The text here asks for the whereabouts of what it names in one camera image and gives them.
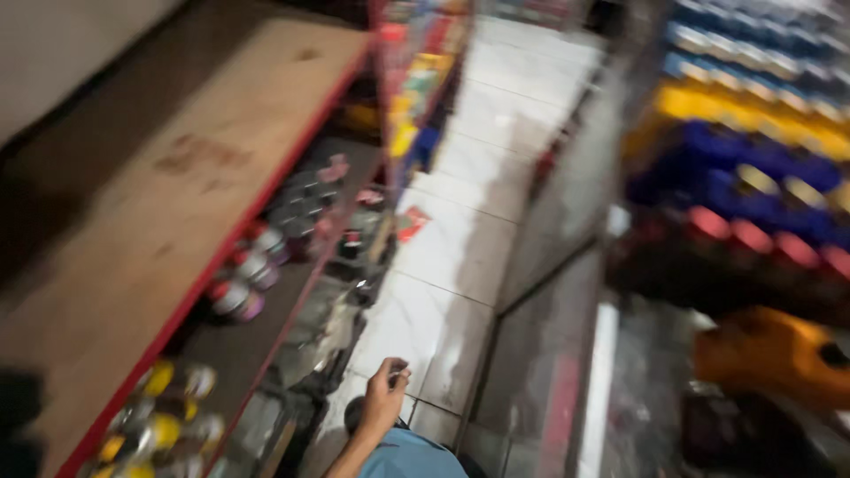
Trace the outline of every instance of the white tiled floor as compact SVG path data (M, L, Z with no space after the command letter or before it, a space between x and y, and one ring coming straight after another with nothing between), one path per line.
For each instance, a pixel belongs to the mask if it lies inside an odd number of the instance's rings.
M430 174L418 174L398 212L432 220L393 262L346 379L300 475L319 476L346 440L343 412L387 356L413 372L402 418L451 444L493 320L508 254L524 215L533 161L568 114L600 56L586 37L479 17L456 114Z

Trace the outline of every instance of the person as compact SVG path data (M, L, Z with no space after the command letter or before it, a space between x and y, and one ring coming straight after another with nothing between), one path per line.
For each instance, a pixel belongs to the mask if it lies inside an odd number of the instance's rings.
M396 425L410 376L405 361L384 359L369 379L348 443L323 478L466 478L449 450Z

